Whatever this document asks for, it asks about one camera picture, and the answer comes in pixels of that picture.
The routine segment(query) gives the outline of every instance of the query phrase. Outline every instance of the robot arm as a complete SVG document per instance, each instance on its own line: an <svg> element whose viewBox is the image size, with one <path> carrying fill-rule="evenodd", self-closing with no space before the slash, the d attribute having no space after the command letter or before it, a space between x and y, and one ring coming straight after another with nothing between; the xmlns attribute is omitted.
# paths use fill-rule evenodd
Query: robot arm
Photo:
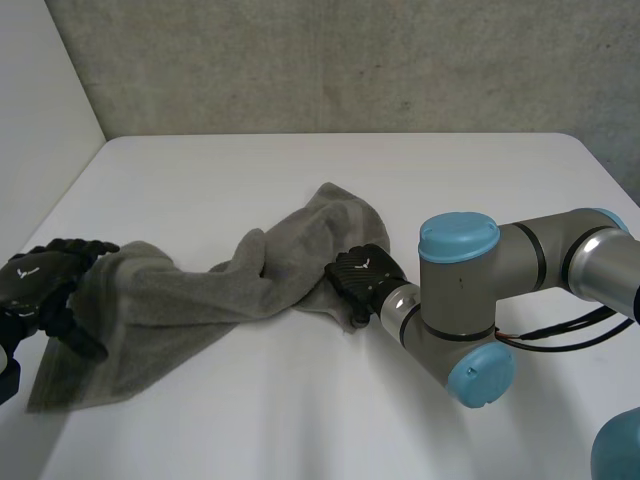
<svg viewBox="0 0 640 480"><path fill-rule="evenodd" d="M0 269L0 404L19 388L18 344L38 330L89 361L107 358L106 348L76 323L67 302L96 260L116 251L111 243L58 239L14 256Z"/></svg>
<svg viewBox="0 0 640 480"><path fill-rule="evenodd" d="M496 337L498 300L559 287L634 320L639 310L640 243L610 212L579 209L502 226L478 213L448 213L422 225L418 253L420 286L373 245L340 256L326 273L354 311L376 313L467 407L497 400L515 375L512 352L502 342L519 344ZM582 324L608 315L599 312Z"/></svg>

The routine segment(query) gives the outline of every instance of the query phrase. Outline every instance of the light blue cap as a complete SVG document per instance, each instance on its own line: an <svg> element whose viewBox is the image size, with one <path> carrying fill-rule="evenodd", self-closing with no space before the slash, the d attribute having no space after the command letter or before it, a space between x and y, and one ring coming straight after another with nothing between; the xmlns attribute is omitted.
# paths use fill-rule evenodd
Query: light blue cap
<svg viewBox="0 0 640 480"><path fill-rule="evenodd" d="M511 386L516 362L511 351L498 342L468 353L449 373L447 391L469 408L495 402Z"/></svg>
<svg viewBox="0 0 640 480"><path fill-rule="evenodd" d="M500 240L500 229L486 215L451 212L430 218L420 228L420 258L433 263L458 263L487 253Z"/></svg>
<svg viewBox="0 0 640 480"><path fill-rule="evenodd" d="M618 225L620 230L624 230L625 232L629 233L629 228L624 224L622 219L619 216L617 216L615 213L613 213L611 210L607 210L606 208L593 208L592 210L596 210L600 213L605 214L607 217L613 220L616 225Z"/></svg>

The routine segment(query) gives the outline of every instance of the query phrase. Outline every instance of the table surface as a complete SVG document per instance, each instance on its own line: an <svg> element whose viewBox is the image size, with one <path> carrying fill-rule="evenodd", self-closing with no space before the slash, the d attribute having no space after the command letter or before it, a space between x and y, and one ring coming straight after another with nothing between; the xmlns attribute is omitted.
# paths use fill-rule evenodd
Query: table surface
<svg viewBox="0 0 640 480"><path fill-rule="evenodd" d="M131 137L98 153L28 246L146 240L205 271L325 181L378 210L416 283L419 226L447 211L500 224L604 207L640 233L638 207L565 135ZM593 308L540 292L499 302L497 324L524 331ZM236 328L128 402L25 415L45 343L21 345L22 389L0 409L7 478L584 479L599 428L640 404L638 328L581 352L516 352L513 387L480 410L451 400L377 322L350 335L287 311Z"/></svg>

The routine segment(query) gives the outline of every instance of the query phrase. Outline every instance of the black cable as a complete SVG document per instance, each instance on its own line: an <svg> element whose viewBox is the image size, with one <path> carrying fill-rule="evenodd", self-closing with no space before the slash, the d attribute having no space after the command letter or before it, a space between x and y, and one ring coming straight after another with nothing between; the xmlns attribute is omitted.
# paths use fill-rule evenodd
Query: black cable
<svg viewBox="0 0 640 480"><path fill-rule="evenodd" d="M575 343L573 345L563 345L560 347L538 347L535 345L527 345L526 343L514 342L512 340L509 340L508 338L504 338L499 335L496 335L496 340L499 340L500 342L506 345L510 345L514 348L529 350L531 352L556 352L556 353L557 352L573 352L575 350L582 350L584 348L589 348L594 345L598 345L599 343L602 343L606 340L609 340L610 338L615 337L620 332L623 332L624 330L629 328L634 323L636 323L634 320L627 318L620 325L609 330L607 333L600 335L599 337L593 338L591 340L587 340L586 342Z"/></svg>
<svg viewBox="0 0 640 480"><path fill-rule="evenodd" d="M541 338L553 337L555 335L561 335L563 333L574 332L576 330L590 327L591 325L600 323L615 314L616 311L609 307L600 307L580 318L576 318L575 320L569 320L568 322L559 323L557 325L552 325L551 327L541 328L539 330L534 330L533 332L523 333L522 335L510 338L517 338L519 340L539 340Z"/></svg>

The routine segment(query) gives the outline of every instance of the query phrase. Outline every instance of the gray towel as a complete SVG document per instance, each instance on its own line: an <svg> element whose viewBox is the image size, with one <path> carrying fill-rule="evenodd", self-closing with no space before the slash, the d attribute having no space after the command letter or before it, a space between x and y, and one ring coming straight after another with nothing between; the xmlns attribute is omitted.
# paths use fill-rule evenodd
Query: gray towel
<svg viewBox="0 0 640 480"><path fill-rule="evenodd" d="M366 243L389 250L376 211L327 183L309 203L264 233L252 230L233 258L208 273L186 273L144 242L102 258L72 298L80 323L109 359L90 366L50 340L28 411L69 410L131 398L229 333L238 323L292 305L332 315L346 331L348 306L323 279L339 252Z"/></svg>

